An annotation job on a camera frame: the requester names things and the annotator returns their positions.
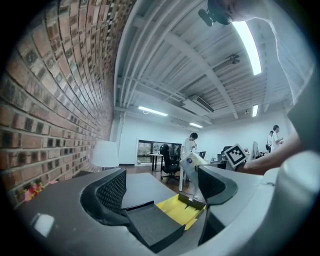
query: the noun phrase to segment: ceiling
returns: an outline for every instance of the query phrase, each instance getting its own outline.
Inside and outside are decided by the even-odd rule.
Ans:
[[[278,62],[276,41],[265,21],[247,22],[262,73],[253,75],[245,46],[232,24],[208,27],[198,10],[204,0],[148,1],[130,14],[122,35],[116,67],[116,110],[150,120],[203,127],[278,111],[291,102],[291,92]],[[237,54],[239,63],[232,64]],[[214,112],[198,115],[183,108],[201,97]],[[139,106],[167,113],[144,115]]]

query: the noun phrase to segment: window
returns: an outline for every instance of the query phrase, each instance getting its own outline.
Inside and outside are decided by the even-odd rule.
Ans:
[[[149,140],[139,140],[138,152],[137,152],[138,163],[152,163],[152,156],[150,154],[159,153],[160,147],[163,144],[167,144],[169,146],[170,155],[180,154],[181,144],[149,141]]]

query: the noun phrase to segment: brick wall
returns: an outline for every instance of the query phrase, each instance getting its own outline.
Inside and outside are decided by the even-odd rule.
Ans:
[[[95,171],[108,140],[114,66],[132,0],[53,1],[27,26],[0,81],[0,176],[15,205],[24,189]]]

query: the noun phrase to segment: black mesh panel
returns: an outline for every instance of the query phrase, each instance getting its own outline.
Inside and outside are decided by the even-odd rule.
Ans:
[[[220,194],[226,189],[226,185],[219,179],[206,173],[203,170],[198,171],[199,189],[205,200]]]
[[[123,172],[96,191],[96,197],[108,210],[120,214],[122,198],[126,193],[126,173]]]

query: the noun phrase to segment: camera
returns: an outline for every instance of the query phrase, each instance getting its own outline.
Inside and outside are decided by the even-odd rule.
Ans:
[[[215,22],[222,25],[229,25],[232,22],[230,15],[224,12],[224,10],[216,3],[216,0],[208,0],[207,5],[208,9],[200,9],[198,14],[209,27]]]

